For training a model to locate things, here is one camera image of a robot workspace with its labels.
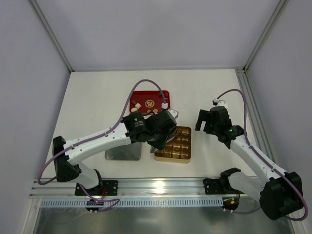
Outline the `silver tin lid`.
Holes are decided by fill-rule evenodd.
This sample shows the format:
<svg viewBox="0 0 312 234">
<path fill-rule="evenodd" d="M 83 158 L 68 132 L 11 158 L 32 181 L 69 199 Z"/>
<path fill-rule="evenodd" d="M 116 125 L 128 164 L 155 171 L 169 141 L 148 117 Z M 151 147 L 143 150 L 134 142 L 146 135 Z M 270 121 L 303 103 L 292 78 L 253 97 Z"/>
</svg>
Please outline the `silver tin lid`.
<svg viewBox="0 0 312 234">
<path fill-rule="evenodd" d="M 141 158 L 142 144 L 134 144 L 114 147 L 105 151 L 107 160 L 137 161 Z"/>
</svg>

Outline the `gold chocolate box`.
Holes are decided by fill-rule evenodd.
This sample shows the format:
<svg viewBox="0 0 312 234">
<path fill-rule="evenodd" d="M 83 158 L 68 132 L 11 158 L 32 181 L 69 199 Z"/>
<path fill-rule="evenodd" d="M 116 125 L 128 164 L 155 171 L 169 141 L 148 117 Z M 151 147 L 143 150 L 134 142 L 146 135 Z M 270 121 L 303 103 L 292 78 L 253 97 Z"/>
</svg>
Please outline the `gold chocolate box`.
<svg viewBox="0 0 312 234">
<path fill-rule="evenodd" d="M 190 127 L 177 126 L 169 136 L 165 148 L 154 152 L 154 159 L 162 162 L 189 163 L 191 160 L 191 136 Z"/>
</svg>

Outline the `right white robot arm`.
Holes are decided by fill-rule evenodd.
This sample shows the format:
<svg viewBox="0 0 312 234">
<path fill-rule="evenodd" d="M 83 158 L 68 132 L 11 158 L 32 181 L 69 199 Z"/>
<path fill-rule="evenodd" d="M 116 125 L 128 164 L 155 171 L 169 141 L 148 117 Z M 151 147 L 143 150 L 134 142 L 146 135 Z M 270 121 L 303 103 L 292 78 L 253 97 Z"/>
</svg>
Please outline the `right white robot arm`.
<svg viewBox="0 0 312 234">
<path fill-rule="evenodd" d="M 223 106 L 200 110 L 195 130 L 214 135 L 229 150 L 248 164 L 257 178 L 232 168 L 220 175 L 225 191 L 238 190 L 253 198 L 265 215 L 277 220 L 304 208 L 302 181 L 296 172 L 287 173 L 250 142 L 244 129 L 232 125 L 228 111 Z"/>
</svg>

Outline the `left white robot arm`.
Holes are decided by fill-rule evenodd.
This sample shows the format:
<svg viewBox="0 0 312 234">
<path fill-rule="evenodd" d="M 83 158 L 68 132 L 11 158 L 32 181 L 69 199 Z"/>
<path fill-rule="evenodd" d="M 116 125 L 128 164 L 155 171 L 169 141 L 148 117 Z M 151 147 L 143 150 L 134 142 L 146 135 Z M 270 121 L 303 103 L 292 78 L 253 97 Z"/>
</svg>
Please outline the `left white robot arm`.
<svg viewBox="0 0 312 234">
<path fill-rule="evenodd" d="M 145 117 L 133 112 L 121 119 L 116 127 L 83 137 L 65 140 L 53 139 L 54 167 L 57 182 L 74 181 L 87 191 L 101 190 L 104 185 L 98 170 L 83 165 L 83 161 L 103 151 L 137 142 L 148 143 L 162 150 L 169 136 L 176 129 L 178 111 L 163 109 L 160 113 Z"/>
</svg>

